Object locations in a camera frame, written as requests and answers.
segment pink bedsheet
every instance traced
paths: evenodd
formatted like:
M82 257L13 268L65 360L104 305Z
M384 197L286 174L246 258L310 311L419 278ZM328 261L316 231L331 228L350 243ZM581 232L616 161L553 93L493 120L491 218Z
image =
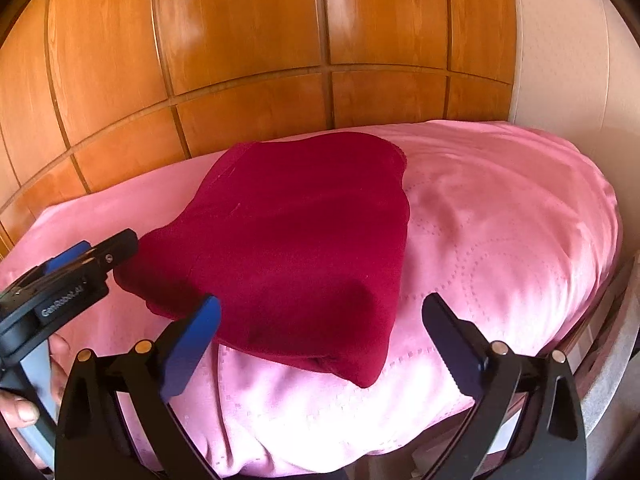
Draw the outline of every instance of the pink bedsheet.
M420 321L439 292L489 340L537 353L562 337L607 279L619 226L613 190L568 142L506 123L431 121L353 130L408 157L411 205L399 313L379 380L361 390L331 374L212 345L172 406L221 476L335 470L395 450L465 409ZM153 171L47 209L0 262L0 286L80 240L173 220L220 154ZM72 352L128 351L167 320L110 278L110 295L64 327ZM71 361L63 363L69 370ZM153 453L125 404L136 444Z

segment human hand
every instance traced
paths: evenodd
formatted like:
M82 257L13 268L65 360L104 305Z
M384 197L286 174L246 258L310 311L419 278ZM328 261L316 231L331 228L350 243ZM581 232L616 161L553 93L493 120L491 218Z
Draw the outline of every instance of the human hand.
M62 395L65 392L66 374L60 361L68 357L70 352L69 344L59 336L54 334L49 338L49 353L51 355L51 396L57 405L62 403ZM15 439L20 443L25 453L39 468L46 468L46 464L28 446L18 433L18 428L32 426L38 420L40 413L34 404L21 397L0 390L0 413L4 416L9 428L11 428Z

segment folded red cloth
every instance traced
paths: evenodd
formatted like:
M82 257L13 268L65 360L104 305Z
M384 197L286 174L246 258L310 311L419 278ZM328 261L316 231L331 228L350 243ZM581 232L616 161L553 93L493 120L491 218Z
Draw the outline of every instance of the folded red cloth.
M239 144L116 282L171 319L213 294L215 341L366 388L398 309L405 168L397 146L356 132Z

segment wooden wall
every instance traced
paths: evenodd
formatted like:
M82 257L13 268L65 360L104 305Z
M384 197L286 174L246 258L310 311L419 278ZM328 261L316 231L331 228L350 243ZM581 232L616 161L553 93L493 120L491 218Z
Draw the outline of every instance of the wooden wall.
M506 119L515 41L514 0L32 0L0 47L0 255L238 141Z

